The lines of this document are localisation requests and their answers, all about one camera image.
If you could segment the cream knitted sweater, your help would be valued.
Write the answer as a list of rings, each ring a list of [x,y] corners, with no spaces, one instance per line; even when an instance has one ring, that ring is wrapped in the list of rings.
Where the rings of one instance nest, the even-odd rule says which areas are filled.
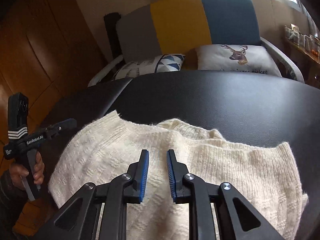
[[[308,201],[287,142],[249,146],[117,112],[73,137],[48,189],[58,207],[91,192],[100,239],[294,239]]]

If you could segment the brown wooden wardrobe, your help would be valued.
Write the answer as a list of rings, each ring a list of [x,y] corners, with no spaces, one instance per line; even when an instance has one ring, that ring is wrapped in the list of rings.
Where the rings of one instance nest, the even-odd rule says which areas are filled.
[[[34,132],[105,64],[76,0],[1,0],[1,144],[8,143],[9,96],[28,97]]]

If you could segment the deer print cushion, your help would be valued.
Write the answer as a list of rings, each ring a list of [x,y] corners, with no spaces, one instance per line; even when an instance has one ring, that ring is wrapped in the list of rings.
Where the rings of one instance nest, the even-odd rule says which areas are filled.
[[[256,73],[281,77],[271,55],[262,46],[212,44],[196,48],[198,69]]]

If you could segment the geometric pattern cushion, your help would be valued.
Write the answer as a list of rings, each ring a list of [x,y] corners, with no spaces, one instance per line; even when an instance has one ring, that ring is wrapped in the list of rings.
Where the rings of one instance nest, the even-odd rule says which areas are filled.
[[[145,61],[129,62],[116,74],[115,80],[135,78],[141,75],[180,71],[184,62],[183,54],[164,54]]]

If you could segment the cluttered wooden side table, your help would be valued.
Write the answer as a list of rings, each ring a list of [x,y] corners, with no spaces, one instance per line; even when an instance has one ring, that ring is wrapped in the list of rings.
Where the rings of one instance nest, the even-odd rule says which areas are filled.
[[[305,82],[319,89],[319,39],[312,35],[304,35],[299,32],[296,25],[285,26],[285,41],[291,48],[298,51],[308,62],[300,71]]]

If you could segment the yellow blue grey sofa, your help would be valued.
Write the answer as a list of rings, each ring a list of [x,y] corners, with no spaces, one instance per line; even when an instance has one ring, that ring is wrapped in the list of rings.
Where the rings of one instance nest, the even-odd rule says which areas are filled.
[[[129,62],[164,54],[185,55],[182,69],[198,69],[196,48],[212,44],[262,46],[298,82],[304,77],[296,64],[261,37],[252,0],[160,0],[127,15],[104,17],[113,60],[89,82],[114,79]]]

